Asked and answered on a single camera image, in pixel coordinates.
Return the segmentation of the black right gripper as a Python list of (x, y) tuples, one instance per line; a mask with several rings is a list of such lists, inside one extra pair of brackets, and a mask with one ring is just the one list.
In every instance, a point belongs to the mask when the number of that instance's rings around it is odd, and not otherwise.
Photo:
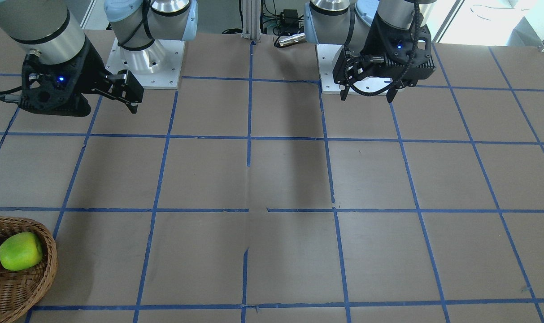
[(91, 113), (91, 106), (83, 94), (98, 93), (122, 102), (130, 113), (136, 114), (144, 88), (130, 70), (120, 70), (116, 74), (108, 72), (88, 38), (81, 51), (64, 63), (43, 64), (37, 55), (26, 54), (22, 64), (22, 110), (42, 115), (85, 117)]

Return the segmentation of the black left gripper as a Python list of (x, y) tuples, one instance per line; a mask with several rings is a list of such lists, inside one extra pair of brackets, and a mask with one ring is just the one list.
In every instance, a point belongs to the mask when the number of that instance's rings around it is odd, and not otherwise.
[(350, 90), (367, 95), (356, 83), (377, 77), (389, 78), (391, 82), (372, 94), (385, 92), (387, 102), (392, 103), (399, 90), (414, 87), (435, 72), (431, 35), (427, 25), (422, 25), (423, 17), (422, 12), (414, 12), (409, 29), (401, 30), (376, 14), (359, 55), (352, 53), (348, 43), (343, 45), (333, 68), (333, 80), (340, 88), (342, 101), (346, 101)]

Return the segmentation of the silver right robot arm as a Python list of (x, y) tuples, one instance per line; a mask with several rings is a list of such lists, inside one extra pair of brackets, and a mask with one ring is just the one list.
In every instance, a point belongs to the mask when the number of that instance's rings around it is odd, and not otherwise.
[(137, 75), (167, 67), (161, 41), (192, 41), (196, 0), (106, 0), (123, 69), (108, 71), (81, 25), (62, 0), (0, 0), (0, 28), (24, 49), (21, 84), (0, 91), (0, 101), (26, 112), (85, 117), (85, 94), (126, 105), (135, 114), (144, 88)]

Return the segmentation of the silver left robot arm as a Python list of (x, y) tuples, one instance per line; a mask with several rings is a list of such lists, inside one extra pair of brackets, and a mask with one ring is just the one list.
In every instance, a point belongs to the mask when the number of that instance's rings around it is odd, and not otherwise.
[(332, 69), (341, 100), (350, 90), (371, 97), (414, 87), (436, 70), (427, 17), (433, 0), (311, 0), (304, 14), (306, 40), (339, 45)]

